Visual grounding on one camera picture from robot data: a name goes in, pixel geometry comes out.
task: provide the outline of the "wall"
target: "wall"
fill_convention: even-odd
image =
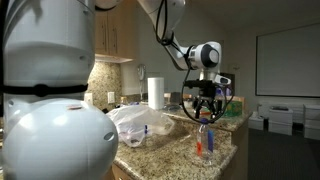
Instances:
[[[87,93],[92,93],[93,105],[99,109],[111,110],[115,104],[108,104],[108,92],[115,92],[116,103],[121,96],[120,65],[96,61],[91,71]]]
[[[188,47],[207,41],[223,42],[224,29],[220,28],[212,19],[208,18],[201,7],[193,1],[187,1],[185,14],[175,30],[176,38],[181,46]],[[165,92],[180,92],[186,71],[175,69],[166,50],[156,41],[150,18],[137,6],[137,28],[139,36],[137,58],[133,62],[121,64],[122,92],[124,95],[139,94],[139,80],[137,66],[145,64],[148,77],[164,77]],[[190,73],[189,79],[199,78],[199,71]],[[186,91],[195,94],[197,91]]]
[[[227,71],[236,75],[236,95],[246,98],[247,108],[257,110],[259,102],[281,102],[320,104],[316,98],[264,97],[255,96],[256,36],[279,30],[320,22],[320,17],[301,17],[291,20],[275,21],[270,24],[258,24],[252,27],[227,32],[225,62]]]

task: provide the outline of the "clear plastic bag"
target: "clear plastic bag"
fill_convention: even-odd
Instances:
[[[113,109],[107,116],[117,127],[119,141],[125,142],[130,147],[141,144],[146,136],[146,127],[147,135],[167,135],[175,124],[168,116],[144,105]]]

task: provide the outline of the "upper cabinet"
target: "upper cabinet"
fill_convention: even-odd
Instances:
[[[136,1],[122,1],[106,12],[96,12],[96,54],[136,58]]]

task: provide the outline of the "dark floor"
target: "dark floor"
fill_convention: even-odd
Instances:
[[[249,180],[320,180],[320,141],[249,129]]]

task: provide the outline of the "granite countertop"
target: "granite countertop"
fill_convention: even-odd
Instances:
[[[168,115],[172,119],[195,123],[184,113],[183,110],[163,111],[163,113]],[[234,132],[234,131],[237,131],[237,129],[239,127],[241,127],[241,125],[249,118],[249,116],[250,116],[250,113],[243,112],[241,116],[221,117],[214,124],[210,124],[210,127],[213,127],[216,129],[221,129],[224,131]]]
[[[169,135],[147,137],[139,147],[119,143],[114,163],[129,177],[142,179],[219,179],[237,147],[231,133],[214,130],[213,165],[203,165],[196,155],[199,125],[176,121]]]

